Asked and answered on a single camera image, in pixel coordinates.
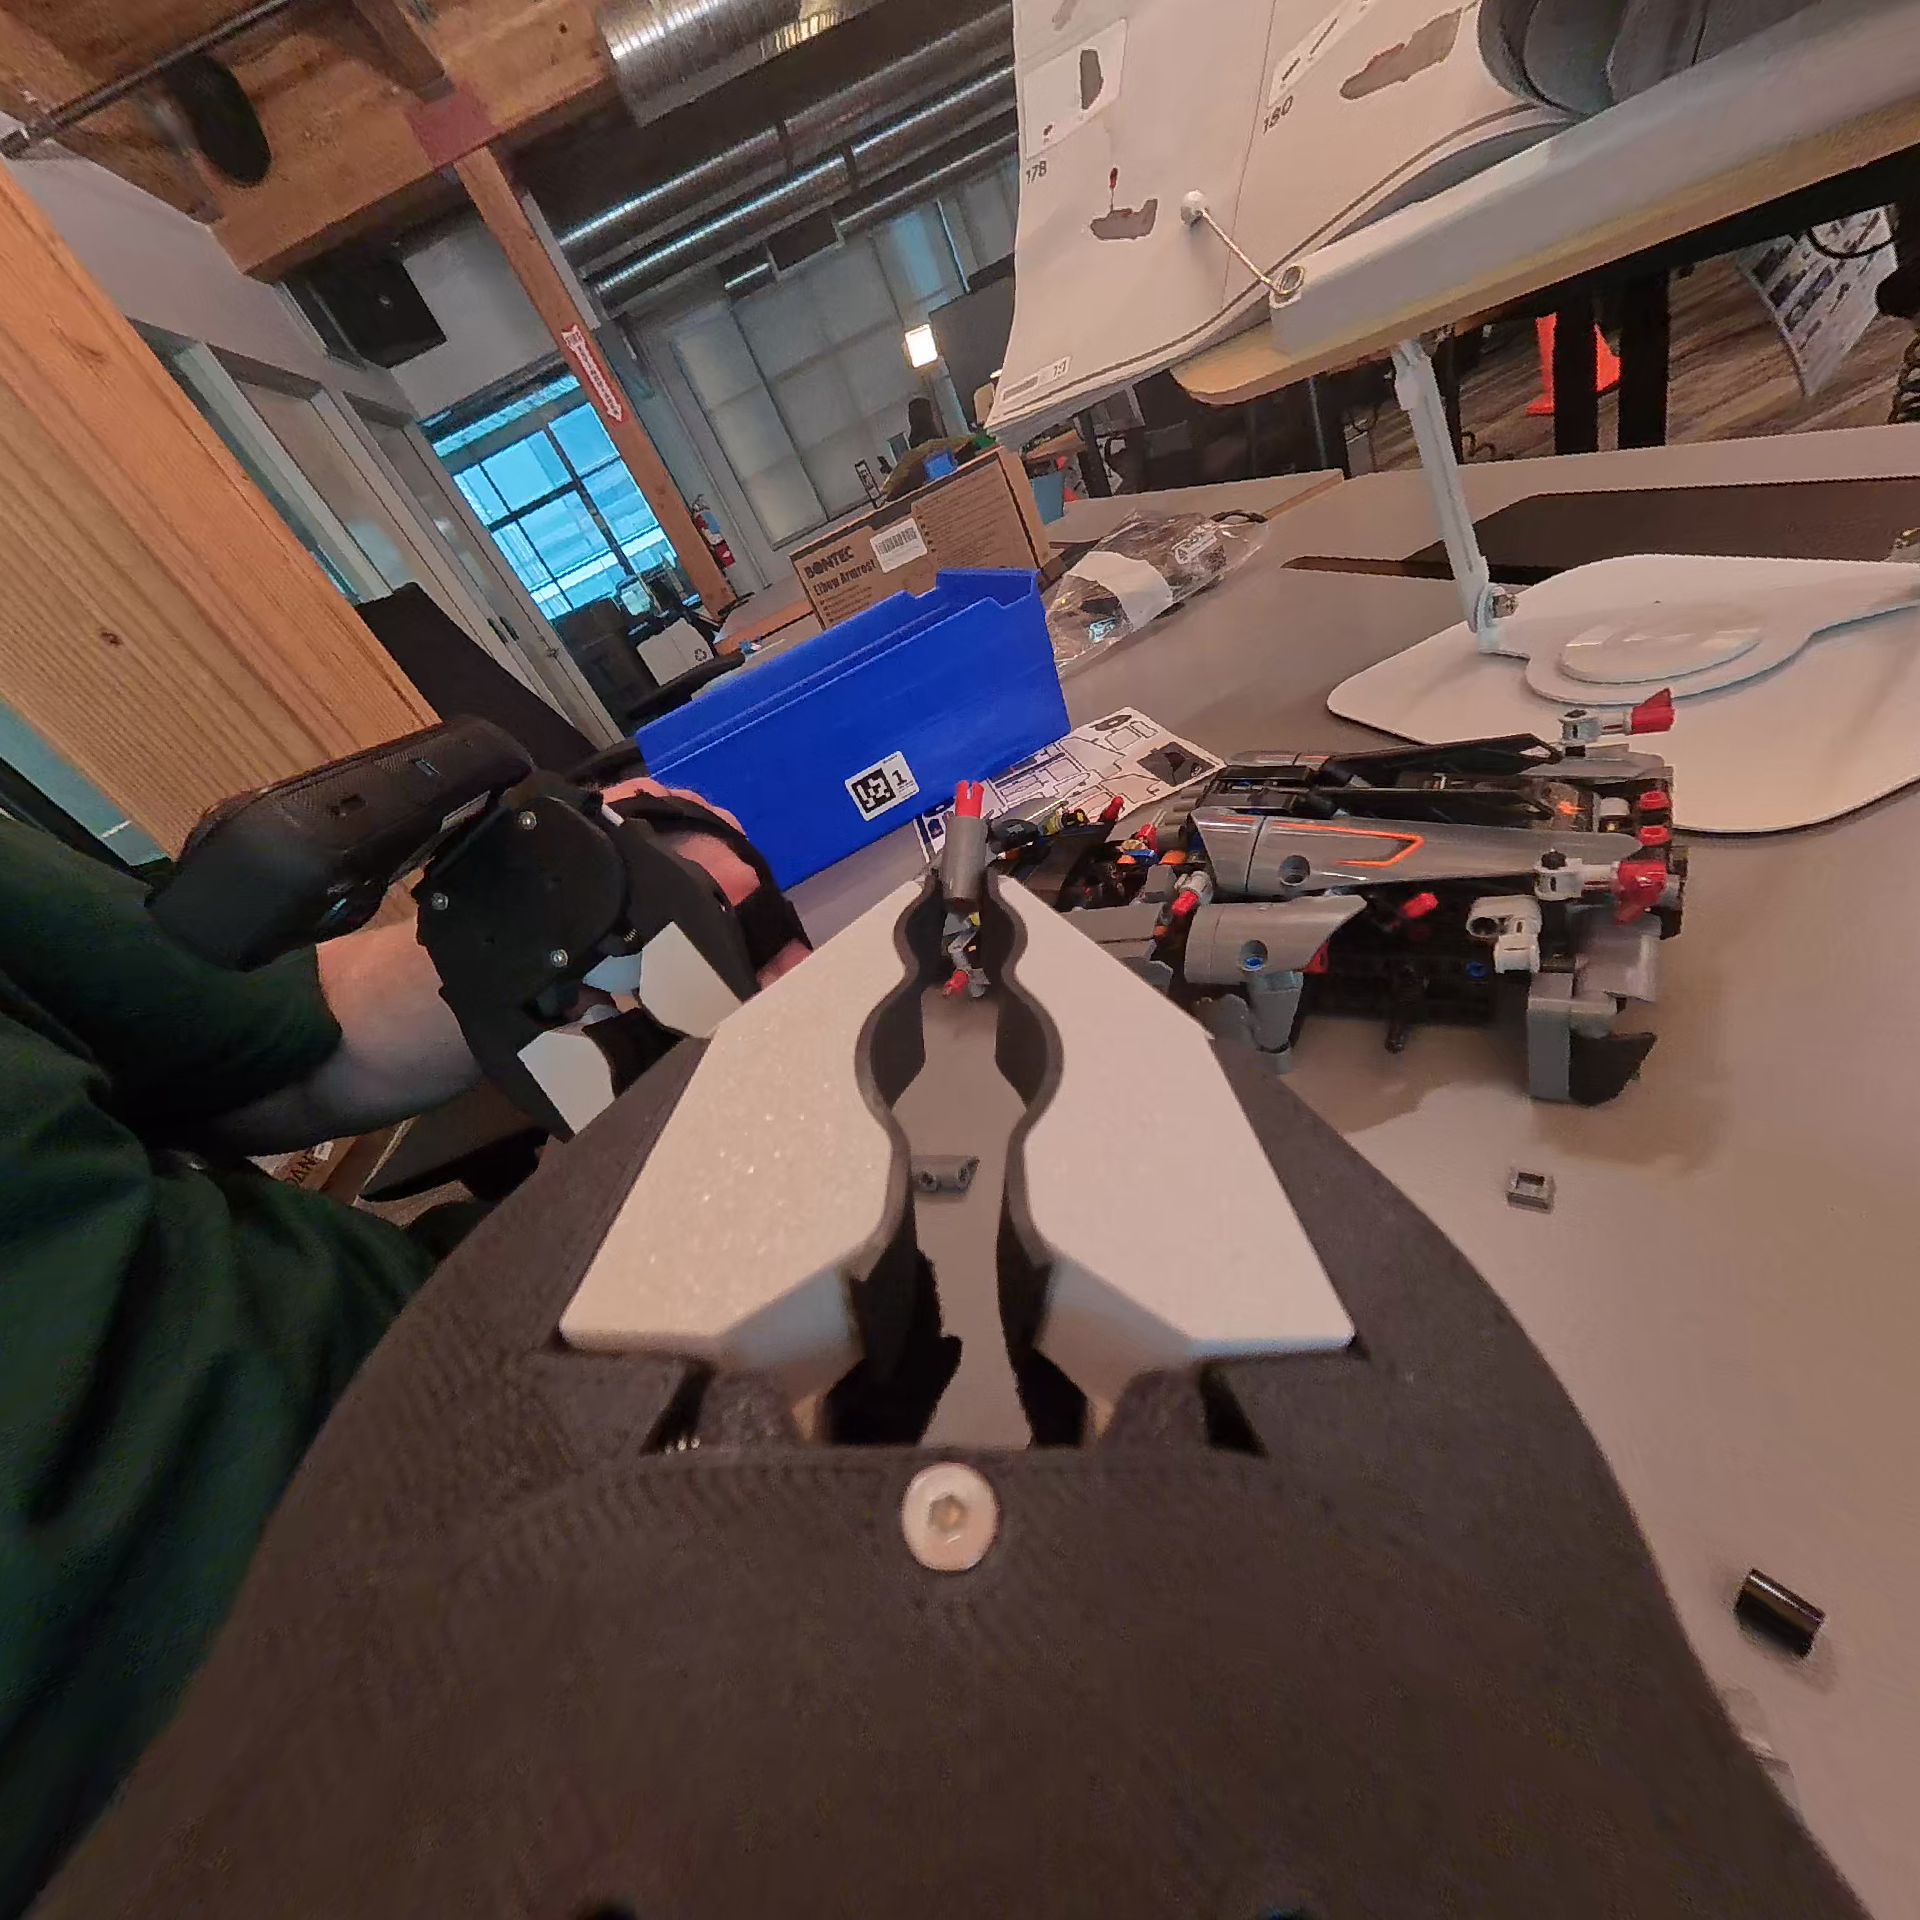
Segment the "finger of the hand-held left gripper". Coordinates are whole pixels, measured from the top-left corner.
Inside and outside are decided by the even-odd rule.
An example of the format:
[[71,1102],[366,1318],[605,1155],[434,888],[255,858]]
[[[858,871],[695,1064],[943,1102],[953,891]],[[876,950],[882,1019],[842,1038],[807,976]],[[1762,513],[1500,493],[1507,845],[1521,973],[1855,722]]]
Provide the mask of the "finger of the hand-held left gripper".
[[756,993],[755,971],[732,981],[679,922],[660,928],[638,952],[638,1008],[675,1035],[710,1039]]
[[617,1102],[613,1064],[583,1024],[529,1039],[516,1064],[556,1114],[556,1136],[577,1136]]

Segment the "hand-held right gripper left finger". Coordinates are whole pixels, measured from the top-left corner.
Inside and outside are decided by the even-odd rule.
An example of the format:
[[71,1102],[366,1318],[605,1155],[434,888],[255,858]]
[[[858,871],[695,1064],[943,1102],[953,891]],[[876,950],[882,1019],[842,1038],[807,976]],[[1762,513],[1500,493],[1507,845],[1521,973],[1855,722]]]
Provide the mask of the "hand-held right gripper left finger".
[[836,1445],[923,1439],[947,1331],[895,1106],[941,928],[940,882],[906,882],[715,1027],[561,1313],[564,1350],[763,1375]]

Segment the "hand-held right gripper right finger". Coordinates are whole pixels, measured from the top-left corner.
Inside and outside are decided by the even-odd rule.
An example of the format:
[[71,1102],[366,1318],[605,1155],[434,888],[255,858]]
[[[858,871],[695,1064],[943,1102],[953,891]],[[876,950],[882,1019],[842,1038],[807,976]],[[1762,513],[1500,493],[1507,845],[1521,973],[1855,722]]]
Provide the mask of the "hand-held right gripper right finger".
[[987,880],[1006,1147],[997,1290],[1037,1442],[1149,1375],[1345,1352],[1356,1322],[1204,1027],[1018,880]]

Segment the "grey lego connector red pin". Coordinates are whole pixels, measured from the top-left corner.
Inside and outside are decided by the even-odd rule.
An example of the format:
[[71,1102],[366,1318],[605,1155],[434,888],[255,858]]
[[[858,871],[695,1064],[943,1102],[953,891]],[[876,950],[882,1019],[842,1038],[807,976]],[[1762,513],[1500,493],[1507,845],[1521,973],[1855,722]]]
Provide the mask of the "grey lego connector red pin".
[[990,899],[993,834],[985,781],[953,787],[940,857],[943,997],[981,1001],[990,991],[983,931]]

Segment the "grey black lego car model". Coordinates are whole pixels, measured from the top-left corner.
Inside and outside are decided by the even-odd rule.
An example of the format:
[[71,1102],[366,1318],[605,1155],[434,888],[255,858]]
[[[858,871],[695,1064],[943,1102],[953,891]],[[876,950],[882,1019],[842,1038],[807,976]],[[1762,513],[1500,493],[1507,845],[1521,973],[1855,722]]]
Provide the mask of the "grey black lego car model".
[[1133,816],[990,825],[990,867],[1163,997],[1287,1067],[1310,1017],[1429,1024],[1522,1015],[1526,1094],[1596,1107],[1654,1047],[1689,849],[1669,688],[1566,709],[1557,735],[1227,759]]

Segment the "black cylinder lego piece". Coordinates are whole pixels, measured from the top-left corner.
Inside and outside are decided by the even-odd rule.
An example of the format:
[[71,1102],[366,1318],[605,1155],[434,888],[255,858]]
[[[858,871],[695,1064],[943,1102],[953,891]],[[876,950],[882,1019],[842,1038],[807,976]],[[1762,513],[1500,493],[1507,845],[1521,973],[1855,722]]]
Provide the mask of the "black cylinder lego piece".
[[1797,1662],[1812,1655],[1827,1611],[1762,1567],[1748,1567],[1735,1592],[1739,1624]]

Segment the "person's left hand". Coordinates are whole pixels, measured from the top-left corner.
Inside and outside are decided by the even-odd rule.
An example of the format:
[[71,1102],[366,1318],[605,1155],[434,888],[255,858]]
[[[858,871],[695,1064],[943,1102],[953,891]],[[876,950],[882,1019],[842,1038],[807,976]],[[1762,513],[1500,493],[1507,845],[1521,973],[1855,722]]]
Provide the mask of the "person's left hand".
[[651,776],[636,776],[610,783],[599,794],[601,805],[622,819],[638,819],[675,848],[690,848],[695,840],[745,845],[735,816],[698,792],[660,783]]

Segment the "blue plastic bin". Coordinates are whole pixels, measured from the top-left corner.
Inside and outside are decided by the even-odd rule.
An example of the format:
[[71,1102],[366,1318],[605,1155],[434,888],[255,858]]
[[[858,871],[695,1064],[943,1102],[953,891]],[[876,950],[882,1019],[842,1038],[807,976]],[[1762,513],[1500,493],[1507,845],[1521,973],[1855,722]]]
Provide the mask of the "blue plastic bin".
[[791,888],[1069,726],[1037,576],[949,569],[715,678],[636,741],[651,779],[734,814]]

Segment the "person's green shirt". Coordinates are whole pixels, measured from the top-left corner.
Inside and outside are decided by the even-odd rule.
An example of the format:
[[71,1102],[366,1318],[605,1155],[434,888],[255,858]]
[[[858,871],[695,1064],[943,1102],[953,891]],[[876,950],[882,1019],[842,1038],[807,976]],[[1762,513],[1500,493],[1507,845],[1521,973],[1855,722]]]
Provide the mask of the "person's green shirt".
[[2,839],[2,1842],[21,1909],[172,1719],[420,1245],[188,1149],[340,1049],[318,958],[166,938],[140,880]]

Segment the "brown cardboard box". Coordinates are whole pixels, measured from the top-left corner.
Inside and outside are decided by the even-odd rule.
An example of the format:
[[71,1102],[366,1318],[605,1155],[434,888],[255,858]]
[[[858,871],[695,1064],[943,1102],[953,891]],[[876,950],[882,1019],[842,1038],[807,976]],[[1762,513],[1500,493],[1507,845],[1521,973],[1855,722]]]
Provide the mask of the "brown cardboard box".
[[1022,462],[997,448],[842,519],[788,558],[810,610],[830,627],[887,597],[927,591],[941,571],[1043,571],[1052,552]]

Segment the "red strip sign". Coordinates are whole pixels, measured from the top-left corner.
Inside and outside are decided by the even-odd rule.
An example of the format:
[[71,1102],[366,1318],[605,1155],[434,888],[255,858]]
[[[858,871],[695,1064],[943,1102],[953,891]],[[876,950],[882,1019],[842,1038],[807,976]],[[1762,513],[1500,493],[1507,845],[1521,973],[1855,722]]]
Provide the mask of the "red strip sign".
[[607,370],[589,328],[583,322],[572,322],[557,330],[557,342],[607,429],[623,424],[629,419],[627,394]]

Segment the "clear plastic parts bag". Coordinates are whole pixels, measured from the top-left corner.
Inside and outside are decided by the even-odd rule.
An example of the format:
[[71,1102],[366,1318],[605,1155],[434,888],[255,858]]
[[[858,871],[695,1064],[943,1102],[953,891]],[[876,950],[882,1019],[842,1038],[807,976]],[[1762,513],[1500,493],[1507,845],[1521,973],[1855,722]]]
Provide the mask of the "clear plastic parts bag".
[[1126,519],[1045,590],[1054,663],[1068,670],[1209,591],[1257,552],[1267,520],[1247,510]]

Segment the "white book stand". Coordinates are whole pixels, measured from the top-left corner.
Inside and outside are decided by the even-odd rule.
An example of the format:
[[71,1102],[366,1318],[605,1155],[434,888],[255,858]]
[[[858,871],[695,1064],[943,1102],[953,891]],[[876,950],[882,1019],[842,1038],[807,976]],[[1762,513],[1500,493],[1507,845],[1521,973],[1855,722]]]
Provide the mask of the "white book stand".
[[1691,825],[1915,783],[1915,551],[1631,545],[1501,584],[1429,338],[1915,146],[1915,3],[1279,3],[1239,210],[1270,352],[1389,345],[1458,618],[1340,688],[1429,738],[1669,723]]

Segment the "printed sign board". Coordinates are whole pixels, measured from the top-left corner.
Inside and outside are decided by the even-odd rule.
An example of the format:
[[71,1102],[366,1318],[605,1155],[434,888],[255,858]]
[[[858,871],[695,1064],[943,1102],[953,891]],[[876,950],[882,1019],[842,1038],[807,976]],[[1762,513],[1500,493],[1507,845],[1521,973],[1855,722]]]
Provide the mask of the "printed sign board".
[[1791,361],[1798,390],[1814,397],[1833,382],[1882,312],[1876,290],[1895,270],[1889,208],[1778,235],[1735,254]]

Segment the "black wall speaker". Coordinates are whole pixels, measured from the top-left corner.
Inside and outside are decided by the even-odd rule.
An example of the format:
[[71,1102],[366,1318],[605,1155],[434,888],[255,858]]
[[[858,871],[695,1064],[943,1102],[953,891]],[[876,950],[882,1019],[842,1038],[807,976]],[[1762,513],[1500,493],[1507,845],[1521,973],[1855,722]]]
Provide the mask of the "black wall speaker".
[[340,247],[301,264],[283,290],[326,353],[395,370],[447,342],[394,247]]

